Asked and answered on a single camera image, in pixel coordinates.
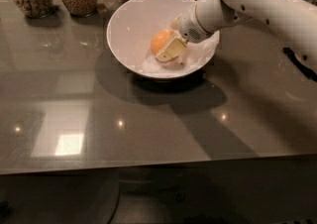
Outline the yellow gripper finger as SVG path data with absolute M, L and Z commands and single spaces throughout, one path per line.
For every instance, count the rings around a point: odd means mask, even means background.
M 181 19 L 181 15 L 178 15 L 177 17 L 175 17 L 169 24 L 169 27 L 174 31 L 178 31 L 179 25 L 180 25 L 180 19 Z
M 187 42 L 178 37 L 170 37 L 162 48 L 155 55 L 155 58 L 160 62 L 168 62 L 177 56 L 182 55 L 187 49 Z

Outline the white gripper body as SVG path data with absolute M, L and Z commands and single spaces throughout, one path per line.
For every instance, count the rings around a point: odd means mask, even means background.
M 211 37 L 211 34 L 201 27 L 195 5 L 179 15 L 177 29 L 185 40 L 193 44 L 199 44 Z

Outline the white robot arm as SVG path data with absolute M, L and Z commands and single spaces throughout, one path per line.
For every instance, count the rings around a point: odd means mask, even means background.
M 198 0 L 172 21 L 174 33 L 155 58 L 173 60 L 187 44 L 201 43 L 220 29 L 251 18 L 282 39 L 302 69 L 317 70 L 317 8 L 304 0 Z

